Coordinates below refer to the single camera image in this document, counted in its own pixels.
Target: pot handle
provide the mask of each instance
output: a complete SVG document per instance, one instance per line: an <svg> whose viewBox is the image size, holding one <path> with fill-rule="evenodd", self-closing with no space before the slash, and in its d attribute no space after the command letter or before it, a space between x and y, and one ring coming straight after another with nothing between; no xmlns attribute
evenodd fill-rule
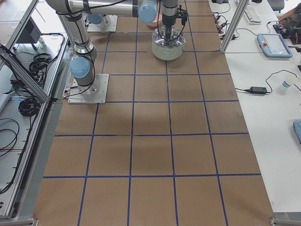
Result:
<svg viewBox="0 0 301 226"><path fill-rule="evenodd" d="M173 49L169 50L169 49L164 49L163 52L166 54L172 54L173 53Z"/></svg>

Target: keyboard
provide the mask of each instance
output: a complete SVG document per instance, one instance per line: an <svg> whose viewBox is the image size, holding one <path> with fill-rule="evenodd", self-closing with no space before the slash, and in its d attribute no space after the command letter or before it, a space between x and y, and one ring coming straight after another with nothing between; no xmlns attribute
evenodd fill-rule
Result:
<svg viewBox="0 0 301 226"><path fill-rule="evenodd" d="M250 4L248 4L246 6L244 15L249 24L261 24L262 23L261 18L258 16L258 14L255 11L255 9L253 8L253 6L251 6Z"/></svg>

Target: power adapter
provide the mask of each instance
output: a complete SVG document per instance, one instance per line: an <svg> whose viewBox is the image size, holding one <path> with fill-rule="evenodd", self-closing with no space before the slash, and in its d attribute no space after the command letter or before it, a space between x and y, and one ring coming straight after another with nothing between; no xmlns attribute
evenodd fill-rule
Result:
<svg viewBox="0 0 301 226"><path fill-rule="evenodd" d="M265 95L267 93L270 93L267 91L267 88L265 87L257 87L257 86L251 86L250 89L245 89L244 91L252 94L261 94Z"/></svg>

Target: grid square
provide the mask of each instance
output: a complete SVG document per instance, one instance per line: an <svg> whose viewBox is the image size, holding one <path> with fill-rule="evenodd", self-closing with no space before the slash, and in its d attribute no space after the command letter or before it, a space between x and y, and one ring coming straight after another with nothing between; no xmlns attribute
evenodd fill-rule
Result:
<svg viewBox="0 0 301 226"><path fill-rule="evenodd" d="M117 20L116 32L137 32L137 20L129 16L119 16Z"/></svg>
<svg viewBox="0 0 301 226"><path fill-rule="evenodd" d="M136 74L166 74L166 63L152 52L137 53Z"/></svg>
<svg viewBox="0 0 301 226"><path fill-rule="evenodd" d="M89 175L129 175L130 136L94 137Z"/></svg>
<svg viewBox="0 0 301 226"><path fill-rule="evenodd" d="M84 182L81 178L43 179L33 217L43 226L77 225Z"/></svg>
<svg viewBox="0 0 301 226"><path fill-rule="evenodd" d="M208 133L203 103L171 103L173 134Z"/></svg>
<svg viewBox="0 0 301 226"><path fill-rule="evenodd" d="M99 106L95 134L131 135L132 103L106 103Z"/></svg>
<svg viewBox="0 0 301 226"><path fill-rule="evenodd" d="M184 52L182 55L171 61L167 61L168 74L197 74L198 68L194 53Z"/></svg>
<svg viewBox="0 0 301 226"><path fill-rule="evenodd" d="M215 174L209 136L173 137L176 175Z"/></svg>
<svg viewBox="0 0 301 226"><path fill-rule="evenodd" d="M55 134L92 134L96 106L70 105L64 101Z"/></svg>
<svg viewBox="0 0 301 226"><path fill-rule="evenodd" d="M134 137L132 175L172 175L170 137Z"/></svg>
<svg viewBox="0 0 301 226"><path fill-rule="evenodd" d="M106 101L133 101L134 76L111 75Z"/></svg>
<svg viewBox="0 0 301 226"><path fill-rule="evenodd" d="M273 211L260 176L220 177L222 193L231 226L269 226Z"/></svg>
<svg viewBox="0 0 301 226"><path fill-rule="evenodd" d="M151 44L152 44L151 33L138 33L137 51L146 51L147 53L152 53Z"/></svg>
<svg viewBox="0 0 301 226"><path fill-rule="evenodd" d="M171 101L203 100L198 75L173 75L168 77L169 97Z"/></svg>
<svg viewBox="0 0 301 226"><path fill-rule="evenodd" d="M197 53L200 74L230 73L226 56L220 52Z"/></svg>
<svg viewBox="0 0 301 226"><path fill-rule="evenodd" d="M231 75L202 75L205 100L238 100Z"/></svg>
<svg viewBox="0 0 301 226"><path fill-rule="evenodd" d="M167 101L167 78L136 76L135 101Z"/></svg>
<svg viewBox="0 0 301 226"><path fill-rule="evenodd" d="M249 135L213 136L219 173L260 173Z"/></svg>
<svg viewBox="0 0 301 226"><path fill-rule="evenodd" d="M134 74L135 53L107 53L104 73L110 74Z"/></svg>
<svg viewBox="0 0 301 226"><path fill-rule="evenodd" d="M218 51L221 46L221 40L218 33L192 33L193 42L196 43L196 51Z"/></svg>
<svg viewBox="0 0 301 226"><path fill-rule="evenodd" d="M135 33L110 34L108 51L136 51Z"/></svg>
<svg viewBox="0 0 301 226"><path fill-rule="evenodd" d="M179 225L226 225L216 177L176 178L176 190Z"/></svg>
<svg viewBox="0 0 301 226"><path fill-rule="evenodd" d="M170 134L167 103L135 103L134 134Z"/></svg>
<svg viewBox="0 0 301 226"><path fill-rule="evenodd" d="M213 16L191 16L189 17L191 31L193 32L216 32Z"/></svg>
<svg viewBox="0 0 301 226"><path fill-rule="evenodd" d="M85 175L90 145L91 137L54 137L44 175Z"/></svg>
<svg viewBox="0 0 301 226"><path fill-rule="evenodd" d="M248 132L244 115L238 101L211 102L207 103L206 106L212 133Z"/></svg>
<svg viewBox="0 0 301 226"><path fill-rule="evenodd" d="M90 41L95 45L97 51L105 51L108 45L108 33L89 33Z"/></svg>
<svg viewBox="0 0 301 226"><path fill-rule="evenodd" d="M189 16L211 16L211 8L208 2L187 2Z"/></svg>
<svg viewBox="0 0 301 226"><path fill-rule="evenodd" d="M133 178L130 226L175 226L172 178Z"/></svg>
<svg viewBox="0 0 301 226"><path fill-rule="evenodd" d="M127 225L127 194L128 178L88 179L80 225Z"/></svg>

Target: white table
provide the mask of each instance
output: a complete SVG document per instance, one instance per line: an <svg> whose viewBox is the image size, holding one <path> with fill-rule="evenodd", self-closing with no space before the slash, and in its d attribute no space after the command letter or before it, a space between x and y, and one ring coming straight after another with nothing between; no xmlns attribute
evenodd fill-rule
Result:
<svg viewBox="0 0 301 226"><path fill-rule="evenodd" d="M224 15L230 22L237 4L229 0L231 10ZM211 3L214 12L226 11L227 4ZM276 20L267 0L251 3L263 23L249 25L243 17L238 28L247 28L254 33L268 33L266 23ZM270 23L271 33L275 33ZM265 79L274 72L288 70L298 76L301 86L301 54L292 49L290 59L267 58L260 49L256 36L240 30L240 38L230 42L226 58L235 87L267 87ZM293 122L301 119L301 92L296 87L282 89L281 83L288 73L273 75L269 83L271 95L256 96L238 91L257 161L274 212L301 212L301 145L293 130Z"/></svg>

